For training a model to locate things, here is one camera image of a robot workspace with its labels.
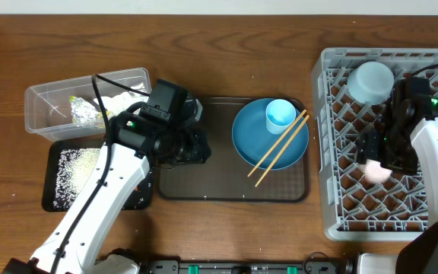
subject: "plate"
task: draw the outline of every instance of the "plate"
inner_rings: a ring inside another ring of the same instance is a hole
[[[280,138],[281,134],[271,134],[266,129],[266,107],[275,100],[274,98],[263,98],[247,104],[239,111],[233,123],[233,144],[240,156],[252,166],[255,166],[265,155],[265,153]],[[259,166],[266,169],[283,145],[295,132],[297,126],[281,140],[280,144],[270,153],[270,155]],[[305,153],[309,144],[309,128],[304,125],[295,136],[288,148],[273,166],[272,170],[280,170],[295,164]]]

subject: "light blue cup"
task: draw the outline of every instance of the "light blue cup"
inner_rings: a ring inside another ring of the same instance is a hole
[[[287,100],[273,100],[266,107],[266,129],[271,134],[281,134],[291,125],[297,112]]]

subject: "dish rack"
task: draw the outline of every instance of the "dish rack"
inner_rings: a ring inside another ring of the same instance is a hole
[[[427,202],[421,172],[393,173],[387,183],[371,184],[354,161],[359,134],[370,131],[384,104],[355,101],[350,73],[361,64],[387,65],[395,82],[427,65],[438,64],[438,49],[328,48],[312,70],[312,93],[320,146],[320,192],[325,235],[334,241],[412,241],[427,229]],[[429,78],[438,97],[438,68]]]

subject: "black tray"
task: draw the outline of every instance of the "black tray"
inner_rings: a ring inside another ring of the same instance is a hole
[[[188,164],[160,170],[158,191],[165,199],[231,202],[301,202],[310,192],[309,154],[284,170],[274,170],[255,188],[263,174],[246,163],[234,148],[233,121],[248,103],[260,98],[199,98],[202,117],[198,126],[207,132],[212,156],[205,164]],[[289,100],[299,111],[301,102]]]
[[[56,180],[59,166],[60,153],[64,149],[78,148],[100,148],[103,145],[103,138],[78,138],[53,143],[49,150],[49,160],[46,165],[45,185],[43,186],[42,207],[46,212],[64,212],[63,209],[55,209],[53,200],[55,198]],[[138,191],[134,190],[126,200],[122,209],[144,209],[151,202],[153,192],[153,174],[148,176],[138,185]]]

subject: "wooden chopstick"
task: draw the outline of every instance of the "wooden chopstick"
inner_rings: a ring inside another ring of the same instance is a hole
[[[302,113],[294,120],[294,122],[283,132],[283,134],[278,138],[276,143],[273,144],[273,146],[266,152],[265,156],[259,162],[256,164],[256,166],[249,172],[248,177],[251,176],[253,172],[259,167],[260,164],[263,163],[263,161],[270,155],[270,153],[277,147],[277,145],[283,140],[283,138],[289,133],[289,131],[297,124],[297,122],[302,118],[302,116],[305,114],[306,110],[303,110]]]
[[[300,126],[297,127],[297,129],[295,129],[295,132],[292,134],[292,136],[290,136],[290,138],[288,139],[287,143],[283,146],[283,148],[281,148],[280,152],[278,152],[278,155],[275,157],[275,159],[273,159],[272,163],[268,166],[268,168],[265,170],[264,174],[261,176],[261,178],[259,178],[258,183],[256,183],[255,187],[257,187],[259,185],[259,183],[262,182],[263,178],[265,178],[266,174],[271,170],[271,168],[273,167],[273,165],[278,161],[279,157],[283,154],[283,152],[285,151],[285,149],[287,149],[288,145],[294,140],[295,136],[297,135],[297,133],[302,129],[302,126],[305,125],[305,122],[309,119],[310,116],[305,116],[305,119],[302,121],[302,123],[300,124]]]

